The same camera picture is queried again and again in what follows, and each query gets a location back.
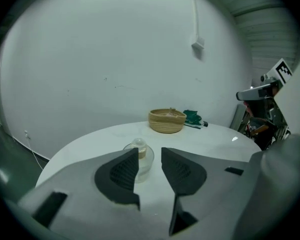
black rubber pad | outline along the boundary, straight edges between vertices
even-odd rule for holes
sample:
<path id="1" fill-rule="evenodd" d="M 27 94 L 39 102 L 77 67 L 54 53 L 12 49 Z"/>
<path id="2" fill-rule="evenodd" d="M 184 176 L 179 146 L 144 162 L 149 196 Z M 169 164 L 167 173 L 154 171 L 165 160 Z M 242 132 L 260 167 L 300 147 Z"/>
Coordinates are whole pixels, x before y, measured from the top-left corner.
<path id="1" fill-rule="evenodd" d="M 193 225 L 198 220 L 191 213 L 183 211 L 179 202 L 179 197 L 174 198 L 173 213 L 169 227 L 169 236 L 172 236 L 187 227 Z"/>
<path id="2" fill-rule="evenodd" d="M 193 195 L 205 183 L 207 171 L 198 163 L 161 149 L 162 170 L 176 196 Z"/>
<path id="3" fill-rule="evenodd" d="M 240 175 L 240 176 L 244 173 L 244 170 L 234 168 L 234 167 L 231 167 L 231 166 L 227 167 L 225 169 L 225 171 L 228 172 L 228 173 L 232 173 L 232 174 L 236 174 L 236 175 Z"/>
<path id="4" fill-rule="evenodd" d="M 136 204 L 140 209 L 139 196 L 134 193 L 138 170 L 138 148 L 133 148 L 100 166 L 94 175 L 94 182 L 109 200 L 125 205 Z"/>

white table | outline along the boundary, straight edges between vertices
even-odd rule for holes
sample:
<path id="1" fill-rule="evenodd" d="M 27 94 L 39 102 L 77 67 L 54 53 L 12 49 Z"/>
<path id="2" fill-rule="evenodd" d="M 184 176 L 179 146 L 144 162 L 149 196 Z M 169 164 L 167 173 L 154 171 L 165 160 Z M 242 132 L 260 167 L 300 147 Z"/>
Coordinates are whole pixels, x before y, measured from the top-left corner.
<path id="1" fill-rule="evenodd" d="M 134 185 L 134 192 L 140 197 L 141 213 L 167 227 L 171 221 L 175 194 L 161 169 L 162 147 L 244 162 L 248 162 L 255 152 L 261 151 L 241 133 L 214 124 L 202 129 L 184 126 L 177 133 L 164 134 L 152 130 L 148 122 L 127 123 L 97 130 L 63 147 L 47 163 L 36 186 L 67 165 L 122 150 L 135 138 L 143 138 L 154 152 L 148 179 Z"/>

ceiling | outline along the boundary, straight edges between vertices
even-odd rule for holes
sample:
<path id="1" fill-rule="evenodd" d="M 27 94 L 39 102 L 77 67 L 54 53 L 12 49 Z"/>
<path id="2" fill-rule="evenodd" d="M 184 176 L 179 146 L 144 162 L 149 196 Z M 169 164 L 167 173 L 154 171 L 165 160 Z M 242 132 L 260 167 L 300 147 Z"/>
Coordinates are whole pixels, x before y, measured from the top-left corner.
<path id="1" fill-rule="evenodd" d="M 283 58 L 294 71 L 300 59 L 300 30 L 281 0 L 219 0 L 232 14 L 252 53 L 252 83 Z"/>

wicker basket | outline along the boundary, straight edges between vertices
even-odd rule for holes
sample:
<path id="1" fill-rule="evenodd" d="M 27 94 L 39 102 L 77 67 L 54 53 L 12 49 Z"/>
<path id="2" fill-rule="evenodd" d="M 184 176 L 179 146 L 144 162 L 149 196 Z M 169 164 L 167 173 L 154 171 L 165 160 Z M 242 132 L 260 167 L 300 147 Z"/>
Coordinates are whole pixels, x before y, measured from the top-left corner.
<path id="1" fill-rule="evenodd" d="M 186 115 L 180 111 L 170 109 L 155 109 L 149 112 L 150 127 L 156 132 L 173 134 L 179 132 L 186 121 Z"/>

cable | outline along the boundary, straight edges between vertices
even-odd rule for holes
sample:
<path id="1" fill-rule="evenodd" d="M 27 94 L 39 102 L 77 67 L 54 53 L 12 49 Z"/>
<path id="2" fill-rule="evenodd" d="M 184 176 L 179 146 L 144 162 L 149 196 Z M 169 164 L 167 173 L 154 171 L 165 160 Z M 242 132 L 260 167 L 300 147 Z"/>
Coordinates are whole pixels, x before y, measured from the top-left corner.
<path id="1" fill-rule="evenodd" d="M 35 158 L 36 162 L 37 162 L 37 163 L 38 163 L 38 165 L 40 166 L 41 170 L 44 170 L 44 169 L 41 167 L 41 165 L 40 165 L 40 163 L 39 163 L 39 161 L 38 161 L 38 159 L 37 159 L 37 157 L 36 157 L 35 153 L 32 151 L 32 148 L 31 148 L 31 146 L 30 146 L 30 141 L 29 141 L 29 138 L 28 138 L 28 137 L 25 137 L 25 138 L 26 138 L 26 141 L 28 142 L 29 148 L 30 148 L 30 150 L 31 150 L 31 152 L 32 152 L 32 154 L 33 154 L 33 156 L 34 156 L 34 158 Z"/>
<path id="2" fill-rule="evenodd" d="M 192 0 L 193 16 L 194 16 L 194 32 L 199 36 L 199 21 L 198 21 L 198 8 L 196 0 Z"/>

